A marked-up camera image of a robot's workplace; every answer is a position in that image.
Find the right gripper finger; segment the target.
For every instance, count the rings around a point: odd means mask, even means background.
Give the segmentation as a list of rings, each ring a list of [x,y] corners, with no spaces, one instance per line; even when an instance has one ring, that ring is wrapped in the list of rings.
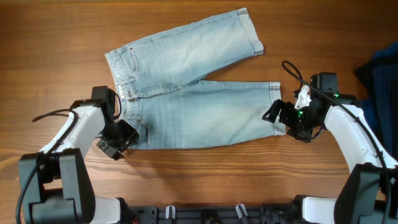
[[[312,140],[312,129],[294,129],[290,128],[287,131],[289,136],[304,143],[310,143]]]
[[[277,117],[279,117],[279,122],[283,123],[286,107],[286,102],[282,100],[275,100],[271,107],[262,115],[262,120],[270,123],[275,123]]]

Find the light blue denim shorts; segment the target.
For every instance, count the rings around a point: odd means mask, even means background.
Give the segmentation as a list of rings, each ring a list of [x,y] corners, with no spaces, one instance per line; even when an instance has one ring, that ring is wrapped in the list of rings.
[[[279,82],[218,82],[207,76],[264,51],[245,8],[135,40],[108,52],[121,119],[134,149],[194,149],[286,133],[262,116]]]

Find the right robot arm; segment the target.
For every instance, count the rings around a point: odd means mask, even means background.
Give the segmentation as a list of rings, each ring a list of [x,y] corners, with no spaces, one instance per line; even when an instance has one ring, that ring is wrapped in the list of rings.
[[[321,72],[295,91],[295,103],[276,100],[263,115],[270,123],[288,127],[302,142],[315,138],[314,128],[336,139],[350,175],[337,198],[298,195],[289,221],[302,223],[397,223],[397,193],[391,179],[397,161],[368,126],[352,95],[338,91],[336,74]]]

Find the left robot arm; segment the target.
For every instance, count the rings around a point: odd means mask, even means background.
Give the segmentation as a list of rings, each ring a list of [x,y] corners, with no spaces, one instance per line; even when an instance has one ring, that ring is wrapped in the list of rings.
[[[46,114],[68,119],[39,152],[19,160],[17,223],[139,223],[123,198],[95,195],[84,162],[94,141],[117,161],[138,140],[137,131],[115,115],[120,103],[112,89],[96,86],[89,99]]]

